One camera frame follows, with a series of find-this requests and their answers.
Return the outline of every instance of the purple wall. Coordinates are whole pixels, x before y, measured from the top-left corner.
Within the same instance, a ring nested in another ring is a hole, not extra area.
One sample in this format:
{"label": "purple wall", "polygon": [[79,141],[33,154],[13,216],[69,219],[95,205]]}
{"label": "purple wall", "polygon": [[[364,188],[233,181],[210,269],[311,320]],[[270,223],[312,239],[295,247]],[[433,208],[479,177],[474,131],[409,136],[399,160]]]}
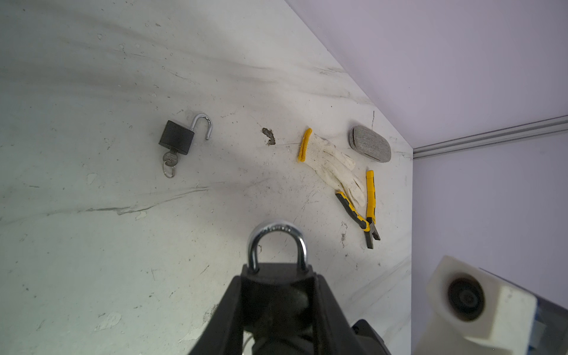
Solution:
{"label": "purple wall", "polygon": [[568,133],[416,160],[412,183],[413,346],[445,254],[568,308]]}
{"label": "purple wall", "polygon": [[568,114],[568,1],[287,2],[414,148]]}

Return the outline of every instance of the padlock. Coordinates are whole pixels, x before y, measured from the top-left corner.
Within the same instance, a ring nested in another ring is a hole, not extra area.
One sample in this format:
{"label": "padlock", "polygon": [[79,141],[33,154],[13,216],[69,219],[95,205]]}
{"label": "padlock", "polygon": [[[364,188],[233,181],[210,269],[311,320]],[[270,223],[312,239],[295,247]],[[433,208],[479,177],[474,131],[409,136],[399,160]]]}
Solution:
{"label": "padlock", "polygon": [[[197,120],[200,118],[205,118],[207,122],[209,122],[209,130],[207,131],[207,136],[205,137],[206,140],[209,140],[209,138],[211,138],[213,124],[206,114],[196,114],[195,117],[193,117],[193,122],[191,122],[189,129],[173,121],[168,121],[166,123],[166,127],[164,128],[164,132],[162,133],[159,144],[162,147],[170,149],[170,151],[165,153],[162,158],[162,170],[164,171],[164,175],[167,178],[173,178],[176,175],[176,165],[178,162],[177,153],[179,152],[183,155],[187,155],[187,153],[189,152],[191,141],[193,140],[193,136],[195,135],[193,130],[195,129]],[[169,166],[172,169],[172,172],[170,174],[166,172],[166,166]]]}

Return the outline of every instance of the metal strip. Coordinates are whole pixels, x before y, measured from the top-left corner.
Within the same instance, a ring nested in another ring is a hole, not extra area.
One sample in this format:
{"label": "metal strip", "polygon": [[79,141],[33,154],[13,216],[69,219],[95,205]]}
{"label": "metal strip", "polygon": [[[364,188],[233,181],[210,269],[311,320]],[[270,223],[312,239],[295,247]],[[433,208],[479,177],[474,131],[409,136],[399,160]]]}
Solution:
{"label": "metal strip", "polygon": [[504,128],[479,135],[448,140],[442,143],[426,145],[414,149],[413,159],[432,157],[440,154],[464,151],[487,145],[494,145],[509,141],[527,139],[536,136],[548,135],[568,131],[568,116],[551,118],[520,126]]}

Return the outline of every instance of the padlock body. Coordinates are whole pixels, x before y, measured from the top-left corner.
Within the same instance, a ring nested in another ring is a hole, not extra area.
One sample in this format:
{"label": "padlock body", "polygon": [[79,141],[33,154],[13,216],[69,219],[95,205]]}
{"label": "padlock body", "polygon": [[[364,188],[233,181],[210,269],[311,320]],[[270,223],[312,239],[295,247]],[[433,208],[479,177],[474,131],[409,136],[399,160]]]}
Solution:
{"label": "padlock body", "polygon": [[175,149],[180,154],[187,155],[194,133],[173,121],[168,121],[160,138],[160,145]]}

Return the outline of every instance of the gray fabric pouch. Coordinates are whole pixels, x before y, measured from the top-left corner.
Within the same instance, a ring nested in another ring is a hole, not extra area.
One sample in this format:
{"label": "gray fabric pouch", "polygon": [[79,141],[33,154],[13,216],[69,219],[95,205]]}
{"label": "gray fabric pouch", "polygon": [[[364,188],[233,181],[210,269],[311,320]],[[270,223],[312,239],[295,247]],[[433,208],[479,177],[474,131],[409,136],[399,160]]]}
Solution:
{"label": "gray fabric pouch", "polygon": [[388,162],[391,158],[389,142],[378,133],[365,126],[355,126],[349,132],[349,145],[359,154],[379,162]]}

